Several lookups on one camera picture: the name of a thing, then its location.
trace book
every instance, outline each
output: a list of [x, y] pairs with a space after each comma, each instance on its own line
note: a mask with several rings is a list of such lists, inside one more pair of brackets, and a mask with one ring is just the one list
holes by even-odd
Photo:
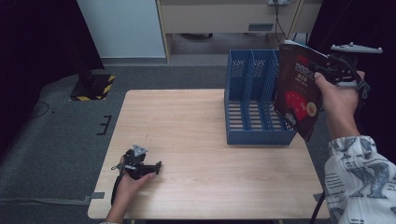
[[279, 45], [279, 71], [274, 110], [309, 142], [322, 106], [312, 64], [326, 65], [328, 56], [290, 40]]

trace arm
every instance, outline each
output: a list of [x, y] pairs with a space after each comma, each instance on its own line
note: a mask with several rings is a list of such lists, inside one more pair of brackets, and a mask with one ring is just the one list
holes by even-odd
[[396, 223], [396, 167], [377, 153], [371, 137], [359, 133], [357, 91], [334, 86], [321, 74], [315, 77], [332, 136], [324, 168], [332, 223]]

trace dark background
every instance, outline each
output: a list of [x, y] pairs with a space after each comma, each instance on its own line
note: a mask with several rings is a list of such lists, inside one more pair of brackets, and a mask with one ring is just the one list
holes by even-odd
[[371, 135], [378, 151], [396, 162], [396, 1], [324, 0], [309, 47], [330, 53], [332, 45], [354, 42], [382, 48], [382, 54], [360, 54], [358, 69], [372, 87], [358, 122], [361, 133]]
[[77, 1], [0, 1], [0, 163], [41, 89], [103, 68]]

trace patterned sleeve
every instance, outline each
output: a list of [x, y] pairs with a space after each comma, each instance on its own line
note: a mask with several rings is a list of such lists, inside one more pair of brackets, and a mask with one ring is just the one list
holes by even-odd
[[369, 136], [329, 143], [326, 203], [332, 223], [396, 223], [396, 167], [376, 151]]

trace wall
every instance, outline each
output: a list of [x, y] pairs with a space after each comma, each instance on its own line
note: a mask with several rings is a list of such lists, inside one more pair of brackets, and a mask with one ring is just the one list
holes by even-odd
[[322, 4], [322, 0], [304, 0], [298, 12], [293, 33], [311, 33]]
[[101, 58], [165, 58], [156, 0], [78, 0]]

